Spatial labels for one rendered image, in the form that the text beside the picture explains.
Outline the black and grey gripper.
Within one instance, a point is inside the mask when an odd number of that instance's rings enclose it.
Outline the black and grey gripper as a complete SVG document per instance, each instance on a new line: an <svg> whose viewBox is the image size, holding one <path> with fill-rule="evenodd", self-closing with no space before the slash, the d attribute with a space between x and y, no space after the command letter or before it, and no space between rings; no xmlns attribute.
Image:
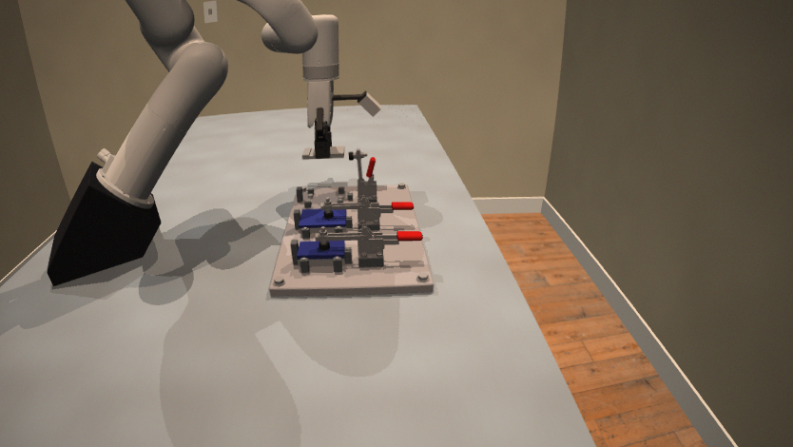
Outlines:
<svg viewBox="0 0 793 447"><path fill-rule="evenodd" d="M334 80L337 80L338 78L339 76L328 79L303 78L303 81L308 82L307 126L311 128L311 126L313 126L315 123L316 159L330 158L332 132L328 133L328 131L331 130L330 125L332 123L334 110L334 101L332 101L334 96Z"/></svg>

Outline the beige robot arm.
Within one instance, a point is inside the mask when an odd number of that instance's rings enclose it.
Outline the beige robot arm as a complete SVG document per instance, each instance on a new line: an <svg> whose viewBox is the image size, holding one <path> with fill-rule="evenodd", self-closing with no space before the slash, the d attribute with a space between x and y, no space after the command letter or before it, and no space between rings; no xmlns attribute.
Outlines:
<svg viewBox="0 0 793 447"><path fill-rule="evenodd" d="M300 0L238 1L268 23L261 32L268 49L302 53L304 79L339 76L336 16L311 15ZM97 154L105 166L96 176L102 186L121 200L151 208L154 205L151 191L187 131L222 87L228 61L218 46L205 42L198 33L193 10L186 0L126 2L139 20L142 35L169 73L145 105L116 156L105 148Z"/></svg>

